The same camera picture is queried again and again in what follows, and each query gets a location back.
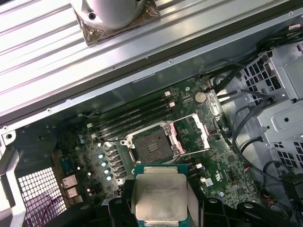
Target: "perforated metal panel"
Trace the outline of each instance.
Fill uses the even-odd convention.
[[[264,54],[241,71],[244,86],[250,91],[262,94],[272,94],[281,88],[275,67],[269,62],[269,56]],[[260,98],[252,96],[256,105]]]
[[[41,223],[44,225],[66,210],[52,168],[23,176],[18,180],[27,209],[25,226],[37,227],[41,226]]]
[[[290,167],[303,169],[303,140],[273,143],[277,159]]]

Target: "motherboard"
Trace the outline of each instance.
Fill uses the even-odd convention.
[[[235,208],[256,201],[256,186],[249,175],[244,182],[231,136],[209,80],[188,79],[61,130],[63,186],[74,202],[100,205],[121,194],[137,164],[186,163],[201,193]]]

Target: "cpu socket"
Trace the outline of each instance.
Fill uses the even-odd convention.
[[[161,164],[185,153],[172,121],[162,121],[128,134],[121,145],[131,150],[135,163]]]

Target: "green circuit board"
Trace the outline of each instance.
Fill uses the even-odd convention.
[[[169,92],[169,96],[163,98],[166,92]],[[206,95],[203,103],[195,100],[198,92]],[[166,109],[158,108],[156,103],[153,106],[159,97],[165,99],[167,103],[174,103],[174,106],[169,111],[167,107]],[[141,108],[140,114],[144,120],[135,121],[136,106],[146,106],[146,104],[151,109],[145,111],[145,107]],[[197,114],[208,133],[209,149],[205,150],[201,129],[197,126],[192,114]],[[116,127],[115,124],[123,117],[125,120],[121,121],[120,127]],[[59,148],[62,150],[65,162],[69,163],[64,168],[66,175],[76,173],[79,178],[78,182],[80,182],[78,193],[83,200],[99,204],[104,198],[117,196],[123,189],[125,180],[133,179],[133,168],[137,159],[135,157],[134,160],[131,149],[121,145],[120,141],[102,142],[102,146],[99,147],[95,137],[99,141],[100,137],[103,141],[122,140],[129,133],[157,122],[178,119],[181,120],[175,122],[174,126],[177,131],[177,139],[186,152],[184,158],[194,160],[196,164],[199,164],[197,166],[203,166],[192,172],[201,192],[204,192],[207,197],[220,198],[233,208],[239,202],[255,201],[256,198],[249,193],[243,182],[243,164],[228,143],[228,138],[231,137],[229,125],[216,94],[206,78],[188,79],[112,111],[102,113],[100,116],[88,118],[77,126],[62,131],[59,134]],[[80,143],[79,135],[83,138],[84,143]],[[114,166],[111,165],[111,159],[107,156],[113,151],[120,157],[119,162],[122,162],[126,176],[118,178],[113,174],[113,179],[108,181],[104,169]],[[99,159],[100,154],[105,154],[105,156]],[[177,160],[182,163],[184,159],[178,157]],[[104,161],[108,163],[106,166],[101,165],[101,162]],[[87,172],[89,171],[93,174],[88,177]],[[253,192],[256,191],[256,186],[249,175],[247,175],[247,185]],[[96,188],[94,190],[96,193],[88,195],[87,187]]]

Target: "ventilation grille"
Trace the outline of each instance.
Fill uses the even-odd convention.
[[[280,150],[278,150],[277,152],[281,159],[281,162],[283,162],[284,164],[287,164],[288,166],[298,168],[298,164],[297,164],[296,160],[294,159],[294,156],[292,153],[284,152],[284,151],[280,151]]]
[[[276,148],[284,148],[282,142],[274,143],[274,146],[275,146]]]
[[[296,154],[297,159],[300,163],[301,168],[303,169],[303,143],[294,142],[294,146],[298,153],[298,154]]]
[[[62,194],[52,168],[23,176],[18,180],[27,209],[25,226],[41,226],[41,222],[44,225],[66,210],[63,198],[58,198]]]
[[[264,63],[263,59],[268,61],[268,57],[264,55],[262,58],[249,64],[244,69],[243,77],[250,91],[267,94],[280,89],[281,85],[274,67],[270,62]],[[252,97],[256,105],[258,105],[261,99],[256,96]]]

